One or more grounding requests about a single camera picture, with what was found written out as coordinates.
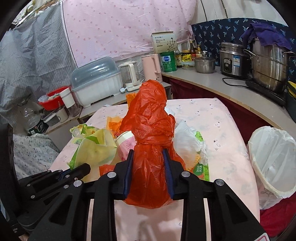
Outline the orange plastic bag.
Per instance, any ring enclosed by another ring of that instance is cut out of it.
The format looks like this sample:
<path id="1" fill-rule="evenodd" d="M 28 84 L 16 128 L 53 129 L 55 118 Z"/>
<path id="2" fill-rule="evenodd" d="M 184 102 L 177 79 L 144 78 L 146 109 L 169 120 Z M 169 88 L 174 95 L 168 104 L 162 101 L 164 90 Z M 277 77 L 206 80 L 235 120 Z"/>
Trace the orange plastic bag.
<path id="1" fill-rule="evenodd" d="M 140 87 L 122 119 L 120 132 L 131 131 L 137 142 L 132 183 L 124 200 L 128 205 L 156 209 L 173 202 L 167 188 L 163 149 L 168 150 L 171 160 L 186 165 L 173 146 L 176 120 L 165 111 L 166 104 L 164 87 L 149 80 Z"/>

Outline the navy patterned cloth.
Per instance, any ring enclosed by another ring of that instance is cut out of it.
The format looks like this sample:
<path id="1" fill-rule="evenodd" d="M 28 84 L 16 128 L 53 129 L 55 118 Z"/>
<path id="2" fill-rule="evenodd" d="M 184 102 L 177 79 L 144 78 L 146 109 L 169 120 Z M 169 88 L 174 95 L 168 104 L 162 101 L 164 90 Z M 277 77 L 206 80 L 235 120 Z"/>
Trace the navy patterned cloth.
<path id="1" fill-rule="evenodd" d="M 220 44 L 231 42 L 241 45 L 241 35 L 251 23 L 270 25 L 288 40 L 292 51 L 295 52 L 294 32 L 288 26 L 273 21 L 255 18 L 228 18 L 197 23 L 191 27 L 197 45 L 201 47 L 201 50 L 207 51 L 209 57 L 215 59 L 216 66 L 220 66 Z"/>

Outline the white dish drainer box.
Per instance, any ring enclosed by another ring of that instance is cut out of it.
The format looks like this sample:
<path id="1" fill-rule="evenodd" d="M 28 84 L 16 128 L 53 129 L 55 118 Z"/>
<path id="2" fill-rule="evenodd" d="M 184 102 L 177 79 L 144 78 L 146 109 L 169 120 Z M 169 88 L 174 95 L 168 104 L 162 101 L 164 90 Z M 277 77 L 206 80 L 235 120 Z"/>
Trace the white dish drainer box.
<path id="1" fill-rule="evenodd" d="M 75 69 L 71 74 L 72 92 L 79 104 L 91 104 L 120 93 L 121 71 L 111 57 L 104 57 Z"/>

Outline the yellow green plastic bag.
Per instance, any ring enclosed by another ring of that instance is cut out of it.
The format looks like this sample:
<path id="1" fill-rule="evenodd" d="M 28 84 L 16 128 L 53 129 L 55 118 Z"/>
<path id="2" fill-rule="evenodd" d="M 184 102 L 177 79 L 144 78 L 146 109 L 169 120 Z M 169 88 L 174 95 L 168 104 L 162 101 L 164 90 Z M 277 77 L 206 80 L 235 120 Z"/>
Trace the yellow green plastic bag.
<path id="1" fill-rule="evenodd" d="M 81 124 L 71 128 L 70 133 L 72 143 L 78 146 L 67 163 L 70 169 L 73 170 L 84 163 L 94 169 L 114 160 L 117 145 L 109 130 Z"/>

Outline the purple cloth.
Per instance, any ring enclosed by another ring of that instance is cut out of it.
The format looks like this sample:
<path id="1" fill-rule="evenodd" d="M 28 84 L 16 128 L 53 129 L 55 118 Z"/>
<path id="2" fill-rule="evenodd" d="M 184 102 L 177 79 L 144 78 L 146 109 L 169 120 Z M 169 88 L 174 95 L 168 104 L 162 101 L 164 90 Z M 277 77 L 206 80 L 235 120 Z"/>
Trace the purple cloth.
<path id="1" fill-rule="evenodd" d="M 247 47 L 253 39 L 259 39 L 262 46 L 277 45 L 281 48 L 291 50 L 288 40 L 276 29 L 268 24 L 251 23 L 247 30 L 241 35 L 242 44 Z"/>

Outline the steel rice cooker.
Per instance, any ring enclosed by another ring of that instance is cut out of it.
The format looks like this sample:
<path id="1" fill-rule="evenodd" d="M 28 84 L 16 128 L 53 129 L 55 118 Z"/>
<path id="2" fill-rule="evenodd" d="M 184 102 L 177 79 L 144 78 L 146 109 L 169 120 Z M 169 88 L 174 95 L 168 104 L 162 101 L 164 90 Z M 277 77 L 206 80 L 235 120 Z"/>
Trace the steel rice cooker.
<path id="1" fill-rule="evenodd" d="M 220 71 L 224 75 L 247 77 L 247 55 L 240 44 L 222 42 L 220 45 Z"/>

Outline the red plastic basin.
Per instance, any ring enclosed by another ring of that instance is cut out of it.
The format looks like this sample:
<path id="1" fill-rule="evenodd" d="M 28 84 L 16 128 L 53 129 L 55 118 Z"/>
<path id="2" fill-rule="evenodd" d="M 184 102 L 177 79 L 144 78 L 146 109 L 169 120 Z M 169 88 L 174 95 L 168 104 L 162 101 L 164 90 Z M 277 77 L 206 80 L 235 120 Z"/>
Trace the red plastic basin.
<path id="1" fill-rule="evenodd" d="M 68 86 L 62 86 L 52 92 L 49 92 L 47 94 L 48 97 L 52 97 L 54 95 L 57 95 L 57 96 L 54 97 L 53 99 L 47 100 L 45 102 L 38 101 L 38 104 L 47 111 L 52 111 L 52 110 L 56 110 L 58 108 L 63 107 L 65 104 L 64 104 L 62 98 L 60 97 L 59 93 L 64 91 L 67 88 L 68 88 Z"/>

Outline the black induction cooker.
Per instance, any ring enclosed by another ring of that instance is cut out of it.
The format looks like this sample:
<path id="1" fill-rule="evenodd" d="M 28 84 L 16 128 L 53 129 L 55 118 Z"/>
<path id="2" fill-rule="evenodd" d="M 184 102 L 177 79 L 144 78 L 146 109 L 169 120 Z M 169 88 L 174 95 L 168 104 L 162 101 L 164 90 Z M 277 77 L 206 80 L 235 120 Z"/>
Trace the black induction cooker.
<path id="1" fill-rule="evenodd" d="M 285 106 L 285 97 L 283 93 L 276 93 L 274 91 L 271 91 L 256 82 L 251 80 L 245 80 L 246 86 L 252 90 L 255 91 L 258 94 L 261 94 L 262 96 L 268 98 L 269 100 L 273 101 L 274 103 L 278 104 L 281 107 Z"/>

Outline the white plastic bag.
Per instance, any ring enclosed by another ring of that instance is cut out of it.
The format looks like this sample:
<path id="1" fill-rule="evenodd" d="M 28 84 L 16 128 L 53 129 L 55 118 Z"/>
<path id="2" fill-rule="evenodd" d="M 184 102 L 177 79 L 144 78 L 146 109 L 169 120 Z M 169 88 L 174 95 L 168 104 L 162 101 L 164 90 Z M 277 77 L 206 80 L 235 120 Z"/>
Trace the white plastic bag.
<path id="1" fill-rule="evenodd" d="M 184 120 L 179 121 L 175 127 L 173 146 L 185 162 L 187 170 L 191 170 L 198 163 L 208 165 L 206 143 L 197 137 L 198 133 L 193 127 L 189 127 Z"/>

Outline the large steel steamer pot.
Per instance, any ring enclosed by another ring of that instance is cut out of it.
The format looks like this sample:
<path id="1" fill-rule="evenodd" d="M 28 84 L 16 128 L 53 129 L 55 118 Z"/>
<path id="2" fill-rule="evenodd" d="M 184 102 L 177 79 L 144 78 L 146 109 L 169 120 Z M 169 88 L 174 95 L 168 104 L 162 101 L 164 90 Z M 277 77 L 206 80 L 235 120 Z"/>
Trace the large steel steamer pot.
<path id="1" fill-rule="evenodd" d="M 287 80 L 289 60 L 295 56 L 295 52 L 275 44 L 263 46 L 258 38 L 254 38 L 251 43 L 251 50 L 243 51 L 250 56 L 254 80 L 270 91 L 283 90 Z"/>

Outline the white lined trash bin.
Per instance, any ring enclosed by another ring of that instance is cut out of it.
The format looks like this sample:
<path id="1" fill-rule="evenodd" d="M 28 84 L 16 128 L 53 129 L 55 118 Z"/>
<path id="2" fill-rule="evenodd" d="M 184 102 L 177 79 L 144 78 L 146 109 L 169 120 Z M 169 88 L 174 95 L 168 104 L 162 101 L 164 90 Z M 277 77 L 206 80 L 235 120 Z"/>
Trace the white lined trash bin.
<path id="1" fill-rule="evenodd" d="M 284 130 L 256 129 L 247 149 L 255 173 L 259 208 L 269 209 L 295 193 L 295 139 Z"/>

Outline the yellow label sauce jar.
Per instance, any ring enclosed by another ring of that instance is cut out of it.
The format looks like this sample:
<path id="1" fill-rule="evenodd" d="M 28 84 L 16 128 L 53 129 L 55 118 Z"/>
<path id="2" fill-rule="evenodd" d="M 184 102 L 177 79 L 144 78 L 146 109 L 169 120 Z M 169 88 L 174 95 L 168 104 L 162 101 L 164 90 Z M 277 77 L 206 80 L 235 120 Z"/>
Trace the yellow label sauce jar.
<path id="1" fill-rule="evenodd" d="M 190 50 L 184 50 L 181 52 L 182 55 L 182 62 L 191 62 L 192 61 L 192 55 Z"/>

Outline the pink paper cup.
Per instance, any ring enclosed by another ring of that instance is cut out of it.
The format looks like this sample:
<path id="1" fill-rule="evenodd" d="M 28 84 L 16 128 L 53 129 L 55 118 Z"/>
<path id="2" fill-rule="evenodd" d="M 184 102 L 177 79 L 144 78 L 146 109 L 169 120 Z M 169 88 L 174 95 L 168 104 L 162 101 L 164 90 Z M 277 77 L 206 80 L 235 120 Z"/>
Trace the pink paper cup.
<path id="1" fill-rule="evenodd" d="M 115 139 L 117 145 L 117 153 L 121 161 L 125 161 L 128 157 L 130 150 L 134 150 L 137 144 L 132 131 L 127 131 L 119 135 Z"/>

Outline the green wasabi box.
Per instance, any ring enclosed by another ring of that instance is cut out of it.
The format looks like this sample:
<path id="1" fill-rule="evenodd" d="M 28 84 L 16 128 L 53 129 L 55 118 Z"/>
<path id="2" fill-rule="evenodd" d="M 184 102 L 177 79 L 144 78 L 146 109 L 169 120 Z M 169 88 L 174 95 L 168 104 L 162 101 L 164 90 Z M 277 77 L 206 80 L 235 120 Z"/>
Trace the green wasabi box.
<path id="1" fill-rule="evenodd" d="M 190 171 L 198 176 L 199 179 L 210 181 L 206 143 L 199 131 L 196 131 L 195 137 L 198 140 L 198 146 L 200 150 L 197 151 L 197 162 Z"/>

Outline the white cup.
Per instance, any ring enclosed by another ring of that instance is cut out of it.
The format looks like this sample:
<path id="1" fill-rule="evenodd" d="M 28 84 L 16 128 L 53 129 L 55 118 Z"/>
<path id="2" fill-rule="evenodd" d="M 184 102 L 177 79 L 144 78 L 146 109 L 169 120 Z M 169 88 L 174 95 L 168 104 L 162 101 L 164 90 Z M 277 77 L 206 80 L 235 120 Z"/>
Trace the white cup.
<path id="1" fill-rule="evenodd" d="M 66 88 L 60 92 L 59 95 L 67 108 L 70 108 L 75 104 L 70 88 Z"/>

